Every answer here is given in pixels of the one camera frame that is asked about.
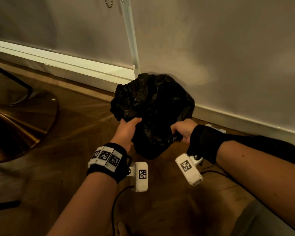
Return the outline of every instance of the parquet floor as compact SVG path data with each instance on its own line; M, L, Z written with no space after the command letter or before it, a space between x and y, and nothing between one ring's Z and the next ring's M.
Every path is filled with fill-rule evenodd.
M108 142L118 126L107 101L22 79L34 88L53 92L59 115L35 148L19 159L0 164L0 202L22 200L19 207L0 211L0 236L46 235L83 182L95 149ZM147 161L148 191L124 192L115 208L116 221L124 221L137 235L230 234L236 218L253 197L214 173L205 174L200 185L190 186L175 163L187 148L184 143L174 143L157 159ZM134 161L145 161L134 149L129 154ZM207 161L198 166L209 168L221 170ZM129 179L125 179L119 187L128 185Z

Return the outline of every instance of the plastic bag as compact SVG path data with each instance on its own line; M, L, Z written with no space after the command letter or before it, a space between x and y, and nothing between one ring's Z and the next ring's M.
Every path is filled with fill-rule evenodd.
M132 142L138 154L154 159L182 136L170 126L191 118L193 98L168 75L140 74L126 85L118 85L110 111L128 122L141 117Z

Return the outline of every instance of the hand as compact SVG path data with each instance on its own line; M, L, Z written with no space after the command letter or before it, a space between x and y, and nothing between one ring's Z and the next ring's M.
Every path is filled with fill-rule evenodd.
M190 136L196 126L197 124L193 120L187 118L184 121L174 123L170 129L172 134L178 131L183 136L181 141L190 144Z
M130 151L131 145L133 145L131 139L133 138L134 132L136 130L136 125L141 121L142 118L134 118L129 122L121 119L117 131L110 142L117 143L126 149L127 152Z

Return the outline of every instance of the gold metal base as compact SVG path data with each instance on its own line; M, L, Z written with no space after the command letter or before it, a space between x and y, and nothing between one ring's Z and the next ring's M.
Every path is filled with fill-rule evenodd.
M57 109L55 96L44 91L14 105L0 105L0 162L34 147L54 123Z

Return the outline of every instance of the forearm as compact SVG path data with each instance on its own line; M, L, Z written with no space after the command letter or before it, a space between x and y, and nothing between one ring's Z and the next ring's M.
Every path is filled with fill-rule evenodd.
M47 236L104 235L116 192L113 178L89 174Z
M295 226L295 165L235 141L221 144L216 162L284 220Z

